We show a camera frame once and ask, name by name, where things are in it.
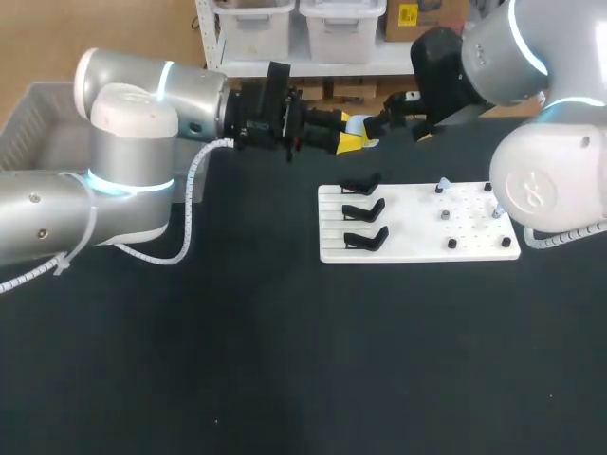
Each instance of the white board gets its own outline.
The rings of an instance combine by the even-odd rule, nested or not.
[[[497,200],[486,182],[453,183],[438,194],[435,183],[379,185],[370,196],[346,192],[338,185],[319,187],[321,260],[324,263],[436,263],[508,261],[521,248],[510,218],[493,218]],[[374,223],[344,220],[343,205],[371,209],[378,199],[386,207]],[[441,214],[448,210],[450,217]],[[346,247],[343,234],[373,238],[384,226],[390,235],[378,251]],[[509,247],[502,242],[511,241]],[[450,239],[457,241],[454,249]]]

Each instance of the black tabletop surface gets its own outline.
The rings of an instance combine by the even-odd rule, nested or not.
[[[291,165],[216,152],[182,264],[97,248],[0,298],[0,453],[605,453],[607,237],[515,262],[319,260],[319,185],[484,180],[519,122]],[[175,254],[182,215],[140,249]]]

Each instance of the gray plastic bin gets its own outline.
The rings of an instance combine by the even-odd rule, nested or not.
[[[0,130],[0,171],[70,171],[88,169],[92,130],[78,115],[70,82],[35,82],[19,100]],[[177,140],[174,202],[184,202],[185,183],[193,157],[202,143]],[[196,173],[193,201],[200,202],[209,158]]]

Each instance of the white storage bin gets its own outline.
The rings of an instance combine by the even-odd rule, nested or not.
[[[222,8],[213,3],[213,11],[219,15],[226,38],[228,57],[233,60],[288,57],[289,16],[295,8],[295,0],[277,0],[276,5],[272,8]]]
[[[376,48],[377,19],[386,0],[302,0],[312,60],[322,64],[366,64]]]

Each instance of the black peg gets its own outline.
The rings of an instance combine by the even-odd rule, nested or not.
[[[353,220],[373,223],[376,221],[379,214],[383,212],[385,207],[386,201],[382,197],[377,200],[376,204],[370,210],[360,209],[354,206],[341,206],[341,213],[343,213],[343,216],[347,216]]]
[[[384,226],[379,230],[376,237],[374,239],[370,239],[369,237],[363,237],[362,235],[353,234],[351,232],[346,232],[343,234],[343,241],[346,244],[346,248],[355,248],[355,249],[366,249],[367,251],[378,251],[385,240],[390,235],[390,231],[387,226]]]
[[[363,196],[370,196],[380,183],[381,174],[374,173],[369,178],[344,180],[340,183],[340,186],[342,190],[351,191],[355,194],[362,194]]]

